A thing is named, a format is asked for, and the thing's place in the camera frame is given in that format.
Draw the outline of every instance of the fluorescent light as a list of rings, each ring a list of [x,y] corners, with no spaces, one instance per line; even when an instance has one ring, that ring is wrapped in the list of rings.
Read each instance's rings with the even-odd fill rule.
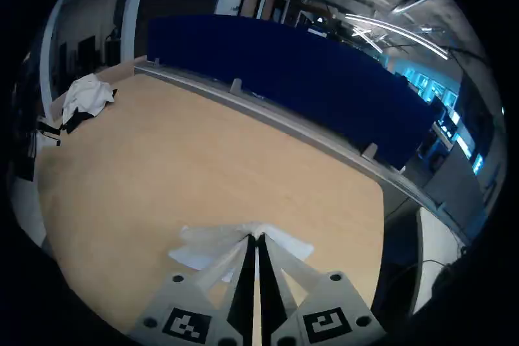
[[[420,37],[416,34],[413,34],[411,31],[400,28],[396,25],[388,24],[388,23],[385,23],[384,21],[380,21],[380,20],[376,20],[376,19],[365,18],[364,16],[357,16],[357,15],[350,15],[350,14],[345,16],[345,18],[349,19],[349,20],[361,21],[366,24],[376,25],[377,27],[381,27],[383,29],[393,31],[399,35],[402,35],[402,36],[405,36],[406,38],[411,39],[412,41],[414,41],[418,44],[421,44],[425,48],[428,48],[429,50],[431,50],[434,53],[441,56],[443,59],[449,59],[449,57],[446,55],[447,51],[445,51],[444,49],[435,45],[433,42],[423,39],[422,37]]]
[[[418,5],[418,4],[421,4],[421,3],[425,2],[425,1],[427,1],[427,0],[418,0],[418,1],[415,1],[414,3],[409,4],[409,5],[407,5],[407,6],[403,6],[403,7],[399,7],[399,6],[398,6],[398,7],[396,7],[396,8],[395,8],[391,13],[394,13],[394,14],[395,14],[395,13],[401,13],[401,12],[403,12],[404,10],[408,10],[408,9],[410,9],[410,8],[413,8],[414,6],[416,6],[416,5]]]
[[[387,27],[392,27],[392,28],[395,28],[401,32],[405,32],[406,34],[409,34],[411,36],[414,36],[416,39],[424,42],[425,44],[428,44],[432,47],[434,47],[436,50],[440,51],[441,53],[444,53],[445,55],[447,55],[447,50],[444,50],[443,48],[441,48],[440,46],[434,44],[433,42],[431,42],[430,40],[427,40],[425,39],[423,36],[421,35],[417,35],[409,30],[406,30],[402,27],[399,27],[397,25],[394,25],[394,24],[389,24],[389,23],[386,23],[385,21],[382,21],[382,20],[378,20],[378,19],[372,19],[372,18],[367,18],[366,16],[358,16],[358,15],[353,15],[353,14],[346,14],[347,16],[353,16],[355,18],[358,18],[358,19],[362,19],[362,20],[370,20],[370,21],[375,21],[376,23],[380,23],[384,26],[387,26]]]
[[[374,48],[375,50],[377,50],[380,54],[382,54],[382,49],[381,49],[380,47],[378,47],[378,46],[377,46],[377,45],[376,45],[376,44],[375,44],[375,43],[374,43],[370,38],[368,38],[367,36],[365,36],[365,35],[364,35],[364,32],[363,32],[361,29],[355,27],[355,28],[354,28],[354,31],[357,32],[358,35],[359,35],[362,39],[364,39],[366,42],[368,42],[368,43],[371,45],[371,47],[373,47],[373,48]]]
[[[359,32],[354,32],[352,36],[359,36],[360,34],[367,34],[368,32],[371,32],[371,30],[360,30]]]
[[[452,119],[452,122],[454,124],[458,124],[458,122],[459,122],[459,114],[456,111],[452,111],[451,119]]]

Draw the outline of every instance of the blue partition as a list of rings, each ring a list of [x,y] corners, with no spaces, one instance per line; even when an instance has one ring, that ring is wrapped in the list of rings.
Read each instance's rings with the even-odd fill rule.
[[[236,16],[150,21],[148,60],[200,73],[262,95],[342,134],[378,145],[402,168],[434,120],[432,109],[373,58],[286,25]]]

